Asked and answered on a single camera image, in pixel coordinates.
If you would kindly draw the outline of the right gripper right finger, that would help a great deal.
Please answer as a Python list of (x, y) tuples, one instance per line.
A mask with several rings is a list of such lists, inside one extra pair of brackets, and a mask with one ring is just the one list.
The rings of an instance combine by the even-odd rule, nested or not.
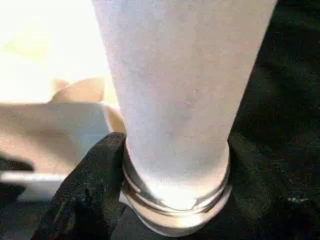
[(300, 168), (290, 168), (237, 132), (228, 143), (231, 195), (200, 231), (200, 239), (319, 239), (319, 187), (303, 183)]

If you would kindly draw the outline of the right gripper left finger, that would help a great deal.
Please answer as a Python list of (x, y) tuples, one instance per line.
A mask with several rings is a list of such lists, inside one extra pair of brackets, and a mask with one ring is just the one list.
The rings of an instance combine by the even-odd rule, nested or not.
[(62, 182), (34, 240), (151, 240), (153, 233), (119, 202), (126, 136), (97, 142)]

